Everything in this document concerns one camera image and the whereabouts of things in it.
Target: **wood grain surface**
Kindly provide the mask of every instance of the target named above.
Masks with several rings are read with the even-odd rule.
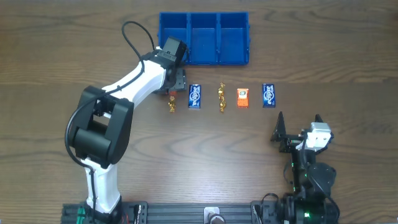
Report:
[[[134,112],[119,163],[124,200],[250,202],[292,189],[269,138],[283,111],[290,133],[316,113],[335,139],[318,156],[337,170],[340,223],[398,217],[398,1],[0,1],[0,220],[59,223],[63,203],[87,196],[85,173],[63,144],[87,85],[105,86],[137,65],[120,27],[142,23],[155,37],[160,11],[249,11],[251,58],[243,67],[187,67],[202,84],[202,109],[177,95],[148,97]],[[141,53],[145,33],[128,27]],[[220,114],[217,88],[226,83]],[[275,83],[277,107],[262,108]],[[236,89],[250,107],[236,108]]]

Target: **wooden tabletop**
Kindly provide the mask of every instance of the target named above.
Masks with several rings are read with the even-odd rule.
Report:
[[[396,222],[398,216],[398,2],[352,1],[23,1],[0,2],[0,220],[59,223],[63,203],[86,199],[85,173],[63,143],[88,85],[102,87],[137,65],[121,24],[155,37],[161,11],[248,11],[247,66],[187,66],[202,85],[202,108],[187,92],[150,95],[134,111],[119,162],[125,201],[250,202],[292,192],[288,154],[269,138],[279,111],[288,133],[321,114],[335,139],[317,157],[337,170],[332,197],[340,223]],[[146,34],[128,27],[138,50]],[[225,113],[217,88],[226,84]],[[261,84],[277,106],[262,108]],[[250,106],[237,109],[236,89]]]

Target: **blue tray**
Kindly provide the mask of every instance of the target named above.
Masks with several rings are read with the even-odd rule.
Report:
[[[169,36],[190,49],[190,65],[245,65],[250,36],[247,12],[161,12],[159,46]]]

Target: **gold wrapped candy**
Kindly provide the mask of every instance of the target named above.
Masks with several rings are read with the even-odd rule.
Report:
[[[224,87],[225,84],[220,82],[220,87],[218,88],[218,98],[220,99],[220,111],[224,113],[224,108],[226,107],[226,102],[224,98]]]
[[[170,96],[169,106],[170,106],[170,112],[174,113],[174,111],[175,111],[175,98],[174,98],[174,96]]]

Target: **blue candy wrapper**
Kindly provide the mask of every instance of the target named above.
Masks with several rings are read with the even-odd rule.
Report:
[[[198,84],[189,85],[189,108],[200,108],[201,86]]]
[[[262,84],[262,107],[275,107],[275,88],[274,84]]]

